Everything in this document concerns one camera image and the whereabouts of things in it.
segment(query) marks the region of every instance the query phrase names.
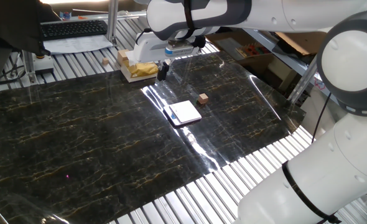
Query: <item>yellow object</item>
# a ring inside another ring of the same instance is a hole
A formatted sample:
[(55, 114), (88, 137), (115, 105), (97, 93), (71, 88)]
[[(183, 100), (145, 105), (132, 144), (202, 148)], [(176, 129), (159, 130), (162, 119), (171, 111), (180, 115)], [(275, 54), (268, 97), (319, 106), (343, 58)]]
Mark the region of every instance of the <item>yellow object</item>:
[(129, 62), (127, 60), (123, 63), (131, 73), (131, 78), (154, 75), (159, 71), (159, 68), (157, 68), (157, 65), (154, 62), (137, 63), (133, 66), (129, 66)]

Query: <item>black marble surface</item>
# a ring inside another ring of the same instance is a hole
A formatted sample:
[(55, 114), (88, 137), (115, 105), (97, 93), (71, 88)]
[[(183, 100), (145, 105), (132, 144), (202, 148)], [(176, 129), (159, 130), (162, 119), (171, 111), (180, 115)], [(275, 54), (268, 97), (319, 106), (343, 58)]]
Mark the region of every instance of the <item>black marble surface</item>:
[[(0, 93), (0, 212), (9, 223), (106, 223), (284, 136), (304, 118), (225, 53), (167, 81), (120, 72)], [(203, 119), (162, 112), (199, 94)]]

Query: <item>shelf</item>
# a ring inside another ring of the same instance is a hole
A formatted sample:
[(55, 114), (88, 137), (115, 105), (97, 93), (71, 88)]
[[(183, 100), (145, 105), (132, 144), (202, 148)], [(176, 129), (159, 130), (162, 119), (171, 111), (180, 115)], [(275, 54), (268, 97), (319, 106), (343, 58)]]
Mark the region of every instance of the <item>shelf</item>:
[[(254, 29), (243, 29), (243, 30), (246, 31), (252, 38), (258, 41), (264, 47), (266, 47), (270, 52), (272, 52), (277, 58), (282, 60), (291, 69), (295, 70), (300, 75), (304, 75), (305, 71), (308, 69), (308, 66), (304, 62), (296, 58), (287, 56), (287, 55), (275, 53), (273, 51), (273, 48), (277, 45), (277, 42), (278, 42), (276, 38), (272, 36), (266, 36), (265, 34), (261, 33), (260, 31), (254, 30)], [(311, 80), (310, 82), (312, 85), (317, 86), (319, 90), (322, 93), (324, 93), (326, 96), (330, 94), (330, 91), (325, 87), (325, 84), (323, 83), (318, 73), (315, 74), (315, 78)], [(335, 103), (338, 104), (338, 101), (335, 98), (335, 96), (331, 96), (331, 100), (333, 100)]]

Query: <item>black strap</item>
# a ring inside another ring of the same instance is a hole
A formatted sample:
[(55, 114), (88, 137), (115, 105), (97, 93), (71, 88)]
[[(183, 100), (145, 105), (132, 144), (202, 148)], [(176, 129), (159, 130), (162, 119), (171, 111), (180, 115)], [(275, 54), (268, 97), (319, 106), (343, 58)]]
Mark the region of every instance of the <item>black strap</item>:
[(293, 188), (294, 192), (298, 195), (298, 197), (301, 199), (301, 201), (308, 206), (311, 211), (314, 212), (314, 214), (318, 215), (320, 218), (323, 218), (324, 220), (327, 220), (330, 223), (341, 223), (341, 221), (335, 216), (335, 215), (327, 215), (320, 211), (308, 198), (305, 196), (305, 194), (301, 191), (299, 186), (296, 184), (295, 180), (293, 179), (293, 176), (291, 176), (289, 168), (287, 166), (288, 162), (283, 163), (282, 169), (283, 174), (286, 177), (287, 181), (289, 181), (291, 187)]
[(183, 7), (185, 8), (186, 24), (188, 25), (188, 32), (184, 37), (178, 38), (179, 40), (186, 40), (195, 32), (195, 24), (192, 18), (192, 0), (183, 0)]
[(150, 29), (150, 28), (145, 28), (145, 29), (141, 32), (141, 34), (139, 34), (138, 38), (135, 40), (135, 44), (136, 44), (136, 45), (138, 45), (138, 40), (139, 40), (139, 38), (141, 38), (141, 37), (142, 37), (142, 35), (143, 35), (144, 33), (149, 33), (149, 32), (152, 32), (152, 29)]

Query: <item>paper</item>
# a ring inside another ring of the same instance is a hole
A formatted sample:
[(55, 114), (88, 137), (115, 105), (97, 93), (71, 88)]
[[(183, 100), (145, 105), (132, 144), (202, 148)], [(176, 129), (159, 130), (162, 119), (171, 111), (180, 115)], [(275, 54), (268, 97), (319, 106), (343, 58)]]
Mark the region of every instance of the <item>paper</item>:
[(135, 56), (134, 56), (134, 51), (128, 51), (126, 52), (126, 56), (128, 58), (128, 64), (129, 66), (133, 66), (137, 63), (139, 63), (136, 59), (135, 59)]
[(112, 46), (113, 44), (104, 35), (44, 41), (45, 49), (51, 51), (53, 55), (89, 52)]

